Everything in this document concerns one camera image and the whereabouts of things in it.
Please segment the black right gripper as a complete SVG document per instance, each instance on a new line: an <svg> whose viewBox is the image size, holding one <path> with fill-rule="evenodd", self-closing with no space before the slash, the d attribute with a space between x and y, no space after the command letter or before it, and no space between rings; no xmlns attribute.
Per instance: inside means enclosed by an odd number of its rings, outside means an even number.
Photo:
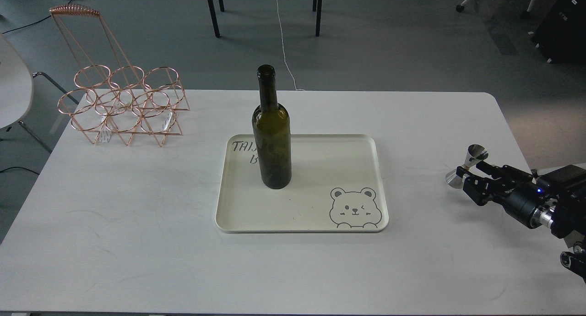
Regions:
<svg viewBox="0 0 586 316"><path fill-rule="evenodd" d="M501 189L498 180L506 180L511 188L497 196L497 204L527 228L535 229L541 225L551 228L558 197L536 185L531 174L511 166L494 166L485 161L478 162L475 167L491 178L468 176L463 180L463 191L477 206L494 201L495 194Z"/></svg>

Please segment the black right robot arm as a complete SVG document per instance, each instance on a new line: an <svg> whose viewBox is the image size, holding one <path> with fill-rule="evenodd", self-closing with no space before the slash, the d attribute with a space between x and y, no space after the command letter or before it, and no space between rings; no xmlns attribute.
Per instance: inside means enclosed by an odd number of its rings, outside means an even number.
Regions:
<svg viewBox="0 0 586 316"><path fill-rule="evenodd" d="M562 266L580 277L585 270L585 170L574 164L546 174L523 172L509 165L481 161L485 176L459 166L456 177L463 191L478 206L494 202L526 228L548 228L569 250L560 254Z"/></svg>

